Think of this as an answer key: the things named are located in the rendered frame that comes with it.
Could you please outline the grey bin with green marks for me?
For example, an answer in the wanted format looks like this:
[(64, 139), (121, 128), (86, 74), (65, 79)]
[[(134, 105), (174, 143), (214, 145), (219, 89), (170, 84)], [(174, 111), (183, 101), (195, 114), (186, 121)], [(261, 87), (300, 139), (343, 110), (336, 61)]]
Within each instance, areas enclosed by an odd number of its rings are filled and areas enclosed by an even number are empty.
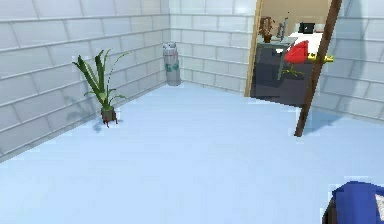
[(163, 43), (163, 57), (166, 70), (167, 84), (178, 86), (181, 84), (177, 45), (175, 42)]

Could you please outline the green house plant in pot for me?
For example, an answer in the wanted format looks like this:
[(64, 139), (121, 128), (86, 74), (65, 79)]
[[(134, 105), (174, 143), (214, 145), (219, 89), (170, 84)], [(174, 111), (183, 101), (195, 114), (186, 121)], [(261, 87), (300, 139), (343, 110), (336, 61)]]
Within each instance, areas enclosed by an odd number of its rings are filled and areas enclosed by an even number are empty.
[(85, 93), (85, 96), (93, 94), (96, 96), (98, 102), (101, 105), (100, 116), (104, 125), (109, 126), (110, 122), (118, 123), (115, 107), (112, 105), (112, 101), (116, 98), (126, 99), (124, 95), (111, 96), (116, 88), (110, 88), (110, 77), (114, 72), (111, 69), (109, 73), (106, 73), (106, 63), (109, 56), (110, 49), (107, 51), (101, 50), (95, 57), (94, 62), (96, 70), (93, 70), (91, 65), (86, 62), (81, 55), (77, 57), (77, 60), (73, 64), (84, 75), (91, 90)]

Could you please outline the brown plant in pot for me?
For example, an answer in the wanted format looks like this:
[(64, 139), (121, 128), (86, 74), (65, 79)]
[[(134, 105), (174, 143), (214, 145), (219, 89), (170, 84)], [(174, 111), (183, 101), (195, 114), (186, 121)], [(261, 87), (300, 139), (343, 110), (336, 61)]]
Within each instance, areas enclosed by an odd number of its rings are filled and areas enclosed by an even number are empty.
[(262, 16), (260, 20), (260, 27), (259, 27), (259, 33), (263, 37), (263, 41), (265, 43), (270, 43), (272, 34), (272, 24), (274, 23), (274, 20), (269, 16)]

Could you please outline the red office chair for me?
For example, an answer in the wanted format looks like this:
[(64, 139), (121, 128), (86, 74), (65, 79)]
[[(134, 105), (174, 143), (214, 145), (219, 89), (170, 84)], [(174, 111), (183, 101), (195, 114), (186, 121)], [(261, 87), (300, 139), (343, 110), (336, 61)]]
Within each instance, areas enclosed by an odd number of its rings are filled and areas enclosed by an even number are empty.
[(283, 64), (279, 68), (278, 78), (281, 79), (283, 74), (292, 74), (297, 77), (304, 75), (304, 72), (297, 71), (294, 66), (303, 64), (308, 56), (308, 41), (300, 42), (292, 46), (283, 57)]

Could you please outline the grey desk lamp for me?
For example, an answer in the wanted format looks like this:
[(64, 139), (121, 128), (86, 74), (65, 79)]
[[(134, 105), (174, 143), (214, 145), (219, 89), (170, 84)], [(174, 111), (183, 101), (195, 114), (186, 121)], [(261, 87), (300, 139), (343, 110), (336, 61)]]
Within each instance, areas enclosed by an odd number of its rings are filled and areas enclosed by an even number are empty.
[(279, 24), (276, 37), (279, 38), (280, 40), (283, 40), (285, 37), (285, 31), (287, 28), (287, 23), (288, 23), (288, 18), (285, 18), (284, 22)]

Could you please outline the brown room door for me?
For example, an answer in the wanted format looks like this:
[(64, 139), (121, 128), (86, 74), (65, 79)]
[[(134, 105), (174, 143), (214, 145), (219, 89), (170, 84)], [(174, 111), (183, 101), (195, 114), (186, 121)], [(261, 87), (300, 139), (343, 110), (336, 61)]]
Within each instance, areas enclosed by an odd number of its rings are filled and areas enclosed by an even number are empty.
[(334, 26), (341, 8), (342, 0), (331, 0), (324, 32), (320, 41), (317, 58), (313, 63), (312, 73), (308, 81), (304, 104), (301, 107), (300, 116), (297, 121), (294, 136), (301, 137), (305, 128), (306, 120), (312, 105), (313, 97), (316, 92), (316, 87), (319, 81), (321, 70), (325, 64), (325, 56), (327, 55), (328, 47), (333, 35)]

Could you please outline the white desk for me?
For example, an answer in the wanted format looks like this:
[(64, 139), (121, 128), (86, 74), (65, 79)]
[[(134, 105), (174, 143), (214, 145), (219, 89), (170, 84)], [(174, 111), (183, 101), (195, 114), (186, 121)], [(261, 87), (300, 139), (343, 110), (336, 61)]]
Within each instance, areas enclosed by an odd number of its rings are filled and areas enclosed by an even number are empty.
[(291, 35), (289, 35), (289, 38), (293, 38), (293, 37), (296, 38), (296, 41), (294, 42), (295, 45), (303, 41), (308, 41), (308, 52), (309, 53), (318, 52), (318, 48), (322, 38), (321, 33), (303, 34), (303, 33), (294, 32)]

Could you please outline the black laptop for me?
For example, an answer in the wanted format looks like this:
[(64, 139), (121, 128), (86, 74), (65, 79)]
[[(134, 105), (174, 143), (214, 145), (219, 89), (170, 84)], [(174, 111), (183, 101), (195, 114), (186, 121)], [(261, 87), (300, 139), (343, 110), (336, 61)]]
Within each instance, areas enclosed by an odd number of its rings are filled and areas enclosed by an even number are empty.
[(305, 23), (301, 22), (299, 24), (299, 33), (303, 34), (313, 34), (314, 33), (315, 24), (314, 23)]

